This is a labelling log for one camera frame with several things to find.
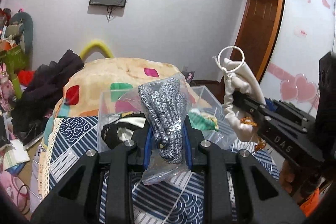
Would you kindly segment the white drawstring pouch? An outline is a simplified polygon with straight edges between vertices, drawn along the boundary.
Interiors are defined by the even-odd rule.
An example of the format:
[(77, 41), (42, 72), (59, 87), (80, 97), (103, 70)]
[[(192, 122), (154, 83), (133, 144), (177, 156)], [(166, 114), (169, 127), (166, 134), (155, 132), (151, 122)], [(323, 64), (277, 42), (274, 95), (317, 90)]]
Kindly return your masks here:
[[(230, 49), (240, 53), (240, 61), (221, 59), (222, 54)], [(226, 121), (240, 141), (258, 143), (259, 126), (252, 115), (266, 101), (255, 75), (245, 61), (243, 50), (237, 46), (227, 46), (215, 57), (215, 62), (223, 73), (223, 113)]]

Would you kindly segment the green knitted cloth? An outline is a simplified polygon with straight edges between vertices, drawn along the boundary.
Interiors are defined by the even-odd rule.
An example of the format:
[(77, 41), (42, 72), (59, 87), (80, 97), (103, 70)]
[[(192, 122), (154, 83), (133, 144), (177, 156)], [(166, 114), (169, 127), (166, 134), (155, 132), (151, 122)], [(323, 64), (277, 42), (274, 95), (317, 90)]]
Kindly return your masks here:
[(201, 131), (218, 131), (218, 120), (215, 116), (206, 112), (189, 112), (191, 127)]

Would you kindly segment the black mesh bag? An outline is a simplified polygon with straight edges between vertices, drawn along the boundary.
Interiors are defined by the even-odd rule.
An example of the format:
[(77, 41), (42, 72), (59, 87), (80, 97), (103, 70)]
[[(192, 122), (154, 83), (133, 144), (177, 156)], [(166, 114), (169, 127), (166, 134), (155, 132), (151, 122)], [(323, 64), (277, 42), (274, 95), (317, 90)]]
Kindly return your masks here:
[(143, 113), (120, 116), (102, 127), (101, 138), (109, 149), (114, 149), (119, 144), (130, 140), (135, 131), (143, 129), (145, 122), (146, 118)]

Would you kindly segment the grey gloves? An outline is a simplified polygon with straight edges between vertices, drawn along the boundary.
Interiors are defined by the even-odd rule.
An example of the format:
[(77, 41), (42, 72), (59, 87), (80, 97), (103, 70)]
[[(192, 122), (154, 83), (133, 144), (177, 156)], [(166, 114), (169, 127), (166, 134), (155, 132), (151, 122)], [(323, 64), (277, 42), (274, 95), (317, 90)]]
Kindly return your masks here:
[(142, 183), (169, 180), (192, 166), (185, 120), (192, 106), (182, 73), (139, 85), (120, 97), (145, 114), (150, 131), (145, 143)]

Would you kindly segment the blue white patterned tablecloth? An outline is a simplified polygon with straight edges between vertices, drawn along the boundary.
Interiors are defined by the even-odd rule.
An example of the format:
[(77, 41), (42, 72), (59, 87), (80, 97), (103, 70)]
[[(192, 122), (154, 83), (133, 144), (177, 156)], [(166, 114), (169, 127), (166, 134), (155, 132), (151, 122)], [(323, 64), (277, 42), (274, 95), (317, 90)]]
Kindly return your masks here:
[[(50, 152), (49, 179), (51, 191), (70, 167), (89, 149), (97, 149), (97, 116), (57, 118), (50, 137), (54, 140)], [(211, 139), (220, 147), (225, 147), (225, 139), (229, 139), (228, 148), (237, 152), (245, 148), (246, 143), (236, 140), (236, 135), (225, 121), (218, 117), (218, 132), (206, 132), (206, 139)], [(255, 153), (259, 163), (278, 180), (280, 171), (266, 150)], [(145, 186), (140, 182), (140, 174), (132, 175), (131, 187), (134, 204), (135, 223), (201, 223), (203, 218), (203, 182), (202, 174), (184, 171), (173, 178), (153, 186)], [(106, 191), (108, 171), (104, 174), (99, 222), (105, 223)]]

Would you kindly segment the white wardrobe with hearts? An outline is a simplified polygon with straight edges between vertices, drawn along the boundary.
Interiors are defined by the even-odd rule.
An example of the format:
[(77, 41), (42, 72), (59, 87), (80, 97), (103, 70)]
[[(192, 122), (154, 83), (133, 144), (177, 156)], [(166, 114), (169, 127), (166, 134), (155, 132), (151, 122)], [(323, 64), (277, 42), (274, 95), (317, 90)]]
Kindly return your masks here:
[(334, 49), (335, 0), (284, 0), (277, 39), (260, 86), (316, 116), (319, 60)]

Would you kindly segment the brown wooden door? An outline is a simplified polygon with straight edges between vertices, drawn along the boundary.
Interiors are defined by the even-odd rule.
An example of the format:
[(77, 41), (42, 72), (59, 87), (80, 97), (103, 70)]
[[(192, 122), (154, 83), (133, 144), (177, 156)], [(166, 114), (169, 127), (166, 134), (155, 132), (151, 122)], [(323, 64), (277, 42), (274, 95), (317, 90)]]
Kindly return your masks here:
[(261, 81), (276, 43), (284, 0), (247, 0), (235, 46)]

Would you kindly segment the clear plastic storage box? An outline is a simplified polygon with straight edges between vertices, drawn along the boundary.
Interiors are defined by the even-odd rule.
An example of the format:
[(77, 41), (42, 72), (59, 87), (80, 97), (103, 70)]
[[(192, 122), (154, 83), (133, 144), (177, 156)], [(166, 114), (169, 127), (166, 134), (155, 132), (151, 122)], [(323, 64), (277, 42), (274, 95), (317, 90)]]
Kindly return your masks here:
[(97, 148), (100, 152), (117, 147), (145, 129), (169, 152), (181, 153), (187, 125), (202, 132), (206, 140), (228, 149), (237, 138), (223, 114), (223, 107), (205, 86), (189, 87), (175, 78), (168, 82), (143, 84), (133, 89), (110, 90), (101, 94), (98, 110)]

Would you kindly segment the dark clothes pile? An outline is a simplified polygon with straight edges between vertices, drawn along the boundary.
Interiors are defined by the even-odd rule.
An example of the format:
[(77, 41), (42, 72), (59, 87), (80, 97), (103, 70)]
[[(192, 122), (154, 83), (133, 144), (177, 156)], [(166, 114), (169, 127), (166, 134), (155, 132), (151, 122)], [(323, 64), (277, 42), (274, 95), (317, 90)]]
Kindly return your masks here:
[(28, 147), (44, 132), (56, 103), (63, 96), (63, 87), (84, 67), (82, 59), (67, 50), (59, 62), (41, 65), (11, 111), (14, 136)]

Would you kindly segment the beige patterned blanket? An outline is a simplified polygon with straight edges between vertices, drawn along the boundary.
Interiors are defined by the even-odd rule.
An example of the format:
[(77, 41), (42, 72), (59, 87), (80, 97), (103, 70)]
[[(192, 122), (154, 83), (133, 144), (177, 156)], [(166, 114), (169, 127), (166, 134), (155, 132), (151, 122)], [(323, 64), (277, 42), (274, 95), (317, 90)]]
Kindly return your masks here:
[(61, 91), (43, 134), (45, 146), (49, 145), (55, 118), (98, 115), (103, 91), (135, 88), (179, 72), (172, 64), (140, 58), (104, 58), (85, 63)]

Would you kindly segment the pink rabbit toy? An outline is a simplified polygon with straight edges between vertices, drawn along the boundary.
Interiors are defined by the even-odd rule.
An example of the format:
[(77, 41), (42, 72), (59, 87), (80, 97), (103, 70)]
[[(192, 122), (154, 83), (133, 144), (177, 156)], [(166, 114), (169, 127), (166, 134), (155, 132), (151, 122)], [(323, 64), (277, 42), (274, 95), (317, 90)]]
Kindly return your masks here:
[(14, 95), (14, 88), (6, 70), (6, 64), (1, 64), (1, 107), (5, 112), (10, 110), (9, 99)]

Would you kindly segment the green bottle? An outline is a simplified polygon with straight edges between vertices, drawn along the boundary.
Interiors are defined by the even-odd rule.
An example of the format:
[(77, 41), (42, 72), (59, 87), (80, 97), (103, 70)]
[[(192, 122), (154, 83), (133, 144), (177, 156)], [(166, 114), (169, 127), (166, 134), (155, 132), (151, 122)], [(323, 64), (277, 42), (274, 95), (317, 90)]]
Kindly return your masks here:
[(14, 94), (17, 97), (17, 99), (20, 99), (22, 97), (22, 89), (18, 76), (16, 74), (13, 74), (11, 76), (11, 81), (13, 84)]

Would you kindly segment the green cardboard box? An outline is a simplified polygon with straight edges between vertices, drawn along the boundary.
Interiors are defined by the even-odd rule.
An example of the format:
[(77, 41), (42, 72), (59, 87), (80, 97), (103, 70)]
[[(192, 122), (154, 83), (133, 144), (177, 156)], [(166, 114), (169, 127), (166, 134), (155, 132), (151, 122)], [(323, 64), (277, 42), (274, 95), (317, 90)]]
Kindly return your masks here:
[(6, 64), (8, 74), (15, 74), (29, 66), (29, 55), (23, 53), (19, 45), (7, 51), (1, 51), (1, 64)]

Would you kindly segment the yellow foam tube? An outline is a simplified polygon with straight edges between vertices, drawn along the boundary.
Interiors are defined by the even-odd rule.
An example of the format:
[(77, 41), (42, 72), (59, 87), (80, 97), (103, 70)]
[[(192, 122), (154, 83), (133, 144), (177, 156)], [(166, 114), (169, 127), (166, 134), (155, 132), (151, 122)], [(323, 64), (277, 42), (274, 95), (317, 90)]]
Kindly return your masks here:
[(82, 60), (86, 60), (93, 52), (100, 52), (104, 58), (113, 58), (110, 48), (102, 40), (93, 39), (88, 42), (79, 53)]

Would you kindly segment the grey green neck pillow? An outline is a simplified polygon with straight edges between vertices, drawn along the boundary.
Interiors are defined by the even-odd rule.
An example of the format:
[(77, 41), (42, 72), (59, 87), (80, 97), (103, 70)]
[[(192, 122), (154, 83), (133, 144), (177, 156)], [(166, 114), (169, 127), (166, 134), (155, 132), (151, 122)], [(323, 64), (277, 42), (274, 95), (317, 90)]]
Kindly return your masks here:
[(10, 25), (16, 27), (14, 41), (20, 45), (23, 53), (30, 54), (33, 48), (33, 19), (27, 12), (18, 12), (10, 19)]

